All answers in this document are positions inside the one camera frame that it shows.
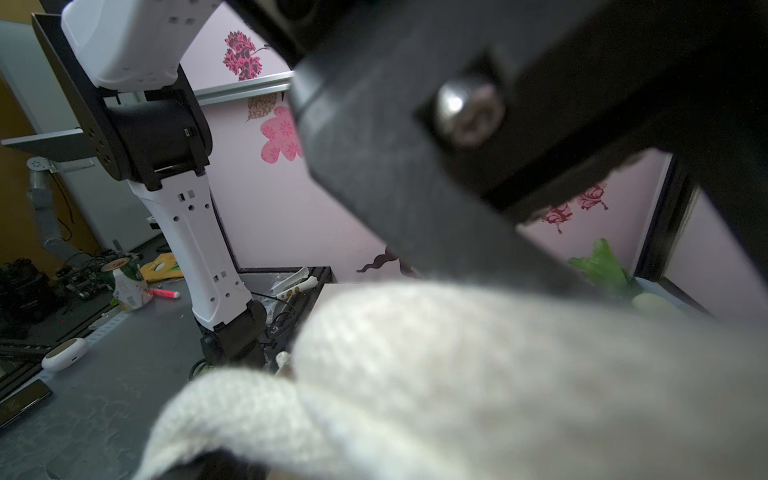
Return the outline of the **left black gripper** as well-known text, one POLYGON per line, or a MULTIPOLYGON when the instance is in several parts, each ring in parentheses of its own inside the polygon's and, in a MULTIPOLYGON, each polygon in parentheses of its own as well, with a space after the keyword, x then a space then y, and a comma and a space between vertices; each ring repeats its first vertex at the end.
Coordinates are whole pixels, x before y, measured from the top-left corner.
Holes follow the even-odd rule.
POLYGON ((312 178, 433 278, 586 297, 522 237, 648 148, 767 271, 763 1, 235 1, 312 178))

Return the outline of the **cream canvas grocery bag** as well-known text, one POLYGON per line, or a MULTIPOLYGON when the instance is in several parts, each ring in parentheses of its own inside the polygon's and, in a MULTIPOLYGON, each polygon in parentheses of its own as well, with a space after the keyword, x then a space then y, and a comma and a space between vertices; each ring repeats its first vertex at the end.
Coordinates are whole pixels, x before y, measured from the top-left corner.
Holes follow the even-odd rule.
POLYGON ((303 479, 763 479, 767 337, 441 282, 338 295, 276 373, 217 368, 137 471, 224 452, 303 479))

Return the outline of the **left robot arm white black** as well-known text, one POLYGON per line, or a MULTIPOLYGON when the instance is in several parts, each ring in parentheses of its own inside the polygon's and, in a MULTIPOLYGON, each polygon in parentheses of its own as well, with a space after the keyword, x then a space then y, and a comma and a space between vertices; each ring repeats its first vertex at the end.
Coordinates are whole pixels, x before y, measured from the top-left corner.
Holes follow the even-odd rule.
MULTIPOLYGON (((180 61, 214 1, 73 1, 35 34, 198 308, 232 290, 201 202, 212 136, 180 61)), ((516 230, 637 151, 675 154, 767 271, 763 1, 235 1, 293 73, 312 177, 420 272, 597 297, 516 230)))

